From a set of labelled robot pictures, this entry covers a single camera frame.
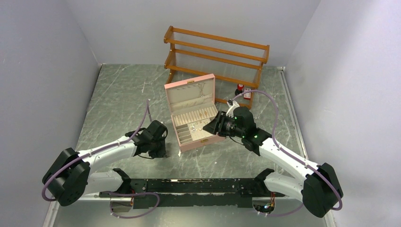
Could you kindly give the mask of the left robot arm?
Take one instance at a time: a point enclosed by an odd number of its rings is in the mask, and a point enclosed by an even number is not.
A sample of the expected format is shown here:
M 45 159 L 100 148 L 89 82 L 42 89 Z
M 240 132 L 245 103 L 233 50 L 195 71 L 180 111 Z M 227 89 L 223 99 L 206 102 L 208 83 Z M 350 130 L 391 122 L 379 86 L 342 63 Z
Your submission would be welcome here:
M 131 185 L 130 177 L 121 169 L 108 172 L 99 169 L 116 161 L 147 153 L 150 159 L 166 157 L 165 139 L 167 127 L 154 120 L 146 128 L 130 131 L 119 139 L 97 148 L 75 151 L 63 150 L 44 175 L 44 191 L 61 206 L 69 206 L 81 196 L 93 193 L 113 192 L 115 196 L 126 196 L 137 192 Z

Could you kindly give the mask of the small red white box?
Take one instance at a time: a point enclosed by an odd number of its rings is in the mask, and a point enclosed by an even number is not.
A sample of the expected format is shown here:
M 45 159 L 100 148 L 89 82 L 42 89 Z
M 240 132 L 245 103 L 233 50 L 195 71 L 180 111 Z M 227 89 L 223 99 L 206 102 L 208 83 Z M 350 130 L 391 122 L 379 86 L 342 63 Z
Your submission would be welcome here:
M 245 88 L 244 88 L 243 98 L 244 98 L 245 100 L 251 100 L 252 94 L 251 94 L 251 92 L 249 92 L 249 91 L 251 91 L 251 90 L 252 90 L 252 89 L 251 89 L 251 88 L 248 88 L 248 87 L 245 87 Z

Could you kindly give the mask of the wooden two-tier shelf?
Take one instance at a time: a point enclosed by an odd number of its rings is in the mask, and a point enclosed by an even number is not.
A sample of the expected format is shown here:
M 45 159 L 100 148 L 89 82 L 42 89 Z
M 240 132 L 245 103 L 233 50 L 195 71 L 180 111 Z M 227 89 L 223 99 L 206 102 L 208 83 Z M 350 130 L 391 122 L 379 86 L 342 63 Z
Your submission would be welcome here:
M 176 73 L 214 74 L 216 79 L 258 89 L 270 46 L 170 26 L 163 42 L 170 45 L 164 68 L 166 83 Z

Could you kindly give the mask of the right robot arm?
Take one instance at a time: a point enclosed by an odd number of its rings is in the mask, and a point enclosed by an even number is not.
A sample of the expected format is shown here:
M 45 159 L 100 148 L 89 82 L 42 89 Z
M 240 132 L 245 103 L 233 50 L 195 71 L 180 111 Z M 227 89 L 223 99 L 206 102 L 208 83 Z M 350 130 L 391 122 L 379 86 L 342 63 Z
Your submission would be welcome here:
M 323 218 L 335 205 L 340 205 L 343 191 L 334 168 L 303 158 L 277 142 L 273 135 L 256 126 L 247 107 L 231 107 L 219 111 L 203 130 L 220 137 L 239 137 L 243 146 L 258 156 L 267 158 L 287 171 L 290 176 L 271 169 L 255 183 L 261 196 L 278 192 L 297 199 L 314 216 Z

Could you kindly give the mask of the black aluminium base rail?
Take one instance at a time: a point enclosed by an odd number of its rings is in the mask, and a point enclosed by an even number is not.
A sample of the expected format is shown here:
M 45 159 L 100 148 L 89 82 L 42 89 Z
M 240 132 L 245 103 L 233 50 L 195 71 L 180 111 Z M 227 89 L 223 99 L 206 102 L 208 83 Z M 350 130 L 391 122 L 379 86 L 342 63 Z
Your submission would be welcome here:
M 133 209 L 192 206 L 236 206 L 253 208 L 257 201 L 269 201 L 271 196 L 284 194 L 270 192 L 258 178 L 212 179 L 132 179 L 131 187 L 124 194 L 134 193 L 133 200 L 122 197 L 121 192 L 110 195 L 97 192 L 97 199 L 133 204 Z

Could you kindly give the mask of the pink jewelry box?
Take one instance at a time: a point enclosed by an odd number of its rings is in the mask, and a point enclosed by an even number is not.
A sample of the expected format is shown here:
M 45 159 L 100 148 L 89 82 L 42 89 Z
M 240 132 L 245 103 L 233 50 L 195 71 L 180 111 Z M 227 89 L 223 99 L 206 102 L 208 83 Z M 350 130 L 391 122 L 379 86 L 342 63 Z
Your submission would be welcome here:
M 181 152 L 225 139 L 203 129 L 218 113 L 215 80 L 214 74 L 208 74 L 164 85 Z

